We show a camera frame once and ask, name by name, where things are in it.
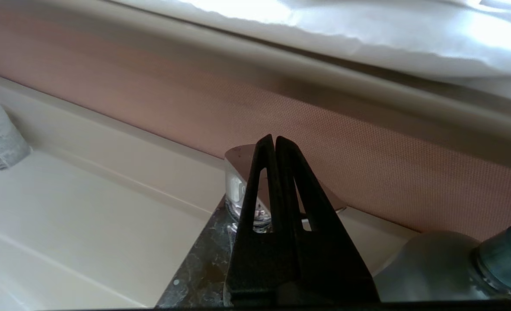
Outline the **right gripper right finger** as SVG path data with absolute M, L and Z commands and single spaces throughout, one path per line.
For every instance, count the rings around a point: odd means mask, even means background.
M 302 279 L 371 281 L 364 260 L 299 146 L 278 136 L 276 156 Z

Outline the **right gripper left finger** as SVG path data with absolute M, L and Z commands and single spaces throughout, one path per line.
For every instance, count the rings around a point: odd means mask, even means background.
M 270 233 L 254 231 L 261 172 L 267 172 Z M 289 293 L 296 276 L 293 229 L 285 207 L 281 172 L 271 135 L 255 146 L 236 238 L 224 287 L 226 301 L 236 308 L 273 308 L 292 303 Z

